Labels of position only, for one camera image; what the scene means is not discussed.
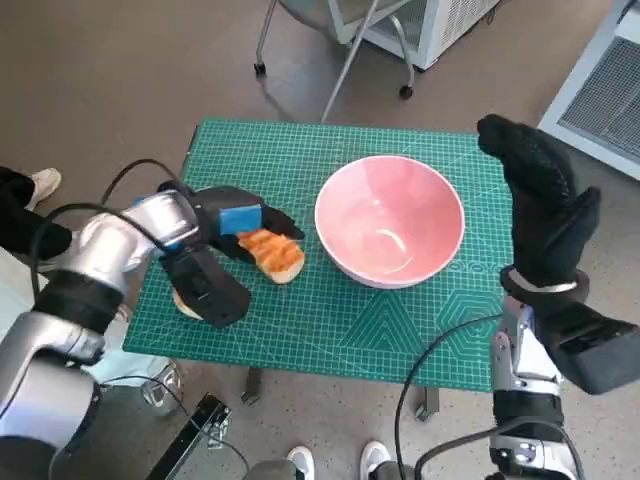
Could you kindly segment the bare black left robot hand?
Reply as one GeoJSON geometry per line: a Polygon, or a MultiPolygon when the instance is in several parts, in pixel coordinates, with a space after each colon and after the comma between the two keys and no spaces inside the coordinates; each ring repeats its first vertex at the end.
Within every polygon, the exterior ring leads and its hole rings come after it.
{"type": "Polygon", "coordinates": [[[240,246],[237,235],[260,229],[302,240],[305,234],[284,212],[272,208],[252,192],[218,186],[193,193],[199,221],[207,243],[230,259],[254,264],[253,256],[240,246]]]}

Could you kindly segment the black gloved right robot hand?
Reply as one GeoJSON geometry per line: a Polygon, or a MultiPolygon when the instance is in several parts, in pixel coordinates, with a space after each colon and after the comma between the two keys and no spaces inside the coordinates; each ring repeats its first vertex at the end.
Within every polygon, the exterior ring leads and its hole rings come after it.
{"type": "Polygon", "coordinates": [[[537,128],[489,114],[477,131],[480,150],[500,161],[511,191],[517,276],[536,289],[576,284],[599,225],[600,189],[580,192],[562,142],[537,128]]]}

